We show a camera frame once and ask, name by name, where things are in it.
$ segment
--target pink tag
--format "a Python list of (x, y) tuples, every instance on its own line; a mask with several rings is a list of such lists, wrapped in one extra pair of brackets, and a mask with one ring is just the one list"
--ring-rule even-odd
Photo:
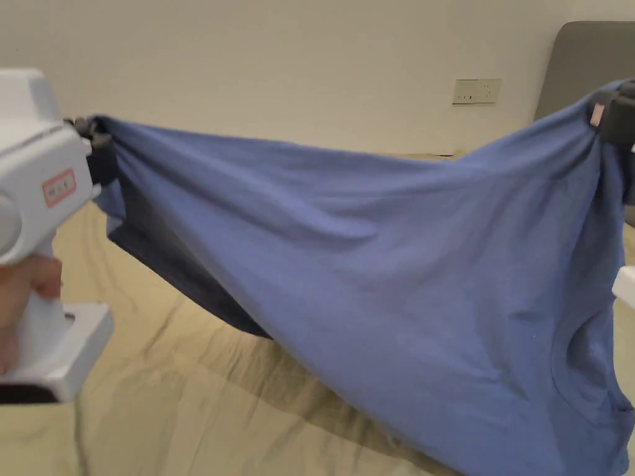
[(593, 108), (593, 114), (591, 114), (591, 126), (598, 127), (600, 122), (602, 121), (602, 116), (604, 115), (604, 106), (601, 104), (596, 104)]

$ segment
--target white handle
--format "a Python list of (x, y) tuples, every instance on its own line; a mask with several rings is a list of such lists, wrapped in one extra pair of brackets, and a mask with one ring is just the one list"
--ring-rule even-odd
[[(40, 245), (35, 253), (53, 257), (53, 237)], [(51, 355), (71, 324), (64, 317), (60, 300), (45, 300), (31, 291), (29, 303), (18, 327), (19, 367), (29, 369)]]

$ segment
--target cloth fold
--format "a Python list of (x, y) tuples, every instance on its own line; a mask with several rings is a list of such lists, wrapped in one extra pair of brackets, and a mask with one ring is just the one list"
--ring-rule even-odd
[(457, 162), (103, 116), (121, 176), (97, 203), (123, 249), (446, 465), (618, 476), (634, 420), (611, 287), (632, 157), (585, 107)]

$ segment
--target white wall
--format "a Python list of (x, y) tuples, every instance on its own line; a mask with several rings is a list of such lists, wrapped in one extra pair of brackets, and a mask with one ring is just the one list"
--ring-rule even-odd
[[(569, 2), (3, 0), (0, 64), (43, 69), (67, 114), (451, 153), (531, 121)], [(497, 107), (451, 106), (471, 77), (504, 79)]]
[(634, 0), (573, 0), (572, 20), (635, 20)]

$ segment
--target gray headboard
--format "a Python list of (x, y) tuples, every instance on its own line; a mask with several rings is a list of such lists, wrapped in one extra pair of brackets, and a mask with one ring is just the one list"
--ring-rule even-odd
[[(548, 116), (611, 81), (635, 77), (635, 22), (573, 22), (560, 30), (535, 119)], [(635, 227), (635, 208), (626, 209)]]

